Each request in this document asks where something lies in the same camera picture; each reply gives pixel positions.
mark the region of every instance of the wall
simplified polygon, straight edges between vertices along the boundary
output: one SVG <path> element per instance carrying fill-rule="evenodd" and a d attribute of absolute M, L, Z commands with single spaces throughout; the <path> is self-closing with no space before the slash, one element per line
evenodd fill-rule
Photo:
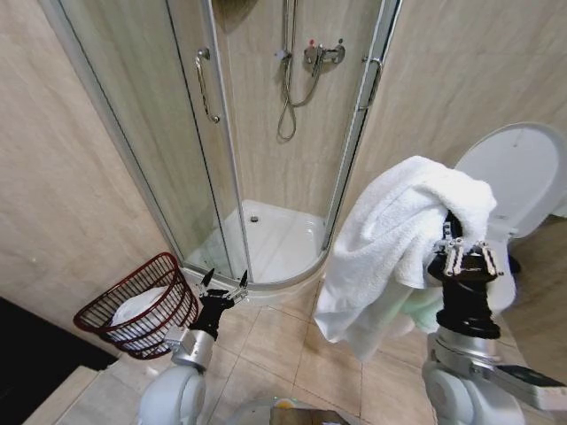
<path fill-rule="evenodd" d="M 343 38 L 346 58 L 338 66 L 325 66 L 312 101 L 296 110 L 297 133 L 289 142 L 276 136 L 284 106 L 282 67 L 274 56 L 282 49 L 283 1 L 214 3 L 219 34 L 226 39 L 221 48 L 224 43 L 243 198 L 325 216 L 363 68 L 361 58 L 368 51 L 380 2 L 299 2 L 294 101 L 303 98 L 311 84 L 310 71 L 303 66 L 308 40 L 334 47 Z M 288 113 L 285 134 L 290 124 Z"/>
<path fill-rule="evenodd" d="M 74 314 L 167 245 L 39 4 L 0 34 L 0 296 L 102 345 Z"/>
<path fill-rule="evenodd" d="M 341 222 L 375 177 L 412 155 L 452 166 L 476 141 L 533 120 L 567 136 L 567 4 L 562 0 L 404 0 Z M 567 381 L 567 220 L 513 254 L 524 265 L 505 315 L 532 367 Z"/>

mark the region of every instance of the red wire basket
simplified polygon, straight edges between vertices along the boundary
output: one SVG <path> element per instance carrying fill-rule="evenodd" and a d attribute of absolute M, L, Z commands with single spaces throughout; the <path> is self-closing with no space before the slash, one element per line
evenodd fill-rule
<path fill-rule="evenodd" d="M 114 313 L 126 300 L 151 288 L 167 287 L 143 313 L 112 325 Z M 177 261 L 162 252 L 85 305 L 75 316 L 75 326 L 97 334 L 135 359 L 155 359 L 169 352 L 163 337 L 172 325 L 192 323 L 198 316 L 198 302 Z"/>

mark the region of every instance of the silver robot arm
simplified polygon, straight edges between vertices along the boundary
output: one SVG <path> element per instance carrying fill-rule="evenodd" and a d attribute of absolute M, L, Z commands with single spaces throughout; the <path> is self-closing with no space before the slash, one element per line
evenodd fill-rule
<path fill-rule="evenodd" d="M 567 388 L 528 367 L 501 362 L 500 328 L 486 301 L 500 274 L 488 243 L 464 251 L 458 221 L 449 214 L 444 239 L 427 271 L 443 284 L 439 330 L 429 335 L 425 389 L 439 425 L 522 425 L 518 400 L 539 410 L 567 410 Z"/>
<path fill-rule="evenodd" d="M 142 395 L 140 425 L 193 425 L 205 400 L 205 372 L 211 361 L 219 322 L 225 310 L 247 295 L 246 272 L 235 290 L 207 290 L 213 278 L 211 270 L 199 285 L 203 305 L 197 321 L 189 328 L 173 326 L 164 342 L 172 351 L 176 366 L 161 373 Z"/>

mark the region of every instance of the shower door handle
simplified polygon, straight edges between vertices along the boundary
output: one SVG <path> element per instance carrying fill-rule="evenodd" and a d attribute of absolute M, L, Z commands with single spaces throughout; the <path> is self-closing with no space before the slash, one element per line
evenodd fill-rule
<path fill-rule="evenodd" d="M 380 82 L 380 77 L 382 77 L 382 61 L 380 60 L 380 58 L 371 58 L 368 60 L 370 61 L 370 64 L 374 63 L 377 65 L 376 75 L 374 76 L 374 81 L 372 82 L 372 89 L 370 89 L 369 101 L 366 106 L 360 106 L 358 108 L 359 112 L 366 111 L 370 108 L 372 102 L 374 102 L 374 98 L 376 97 L 376 92 L 378 89 L 378 83 Z"/>
<path fill-rule="evenodd" d="M 197 77 L 198 77 L 198 85 L 201 88 L 201 96 L 203 97 L 203 106 L 205 107 L 205 113 L 207 118 L 212 121 L 213 123 L 217 123 L 221 120 L 218 115 L 212 115 L 209 111 L 209 102 L 206 98 L 206 84 L 205 84 L 205 76 L 203 75 L 203 65 L 201 63 L 201 59 L 209 60 L 211 58 L 211 53 L 207 47 L 203 47 L 202 49 L 197 50 L 197 56 L 195 56 L 195 66 L 197 67 Z"/>

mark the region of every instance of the white towel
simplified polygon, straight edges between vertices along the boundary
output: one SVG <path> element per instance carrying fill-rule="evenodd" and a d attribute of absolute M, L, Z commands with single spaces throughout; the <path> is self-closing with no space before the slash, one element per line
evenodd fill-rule
<path fill-rule="evenodd" d="M 406 159 L 380 175 L 334 243 L 315 310 L 323 335 L 331 342 L 346 340 L 365 360 L 398 313 L 434 315 L 427 305 L 439 301 L 439 288 L 418 297 L 412 291 L 427 288 L 425 262 L 442 237 L 447 210 L 461 222 L 465 244 L 473 244 L 485 238 L 495 206 L 487 183 L 427 158 Z"/>

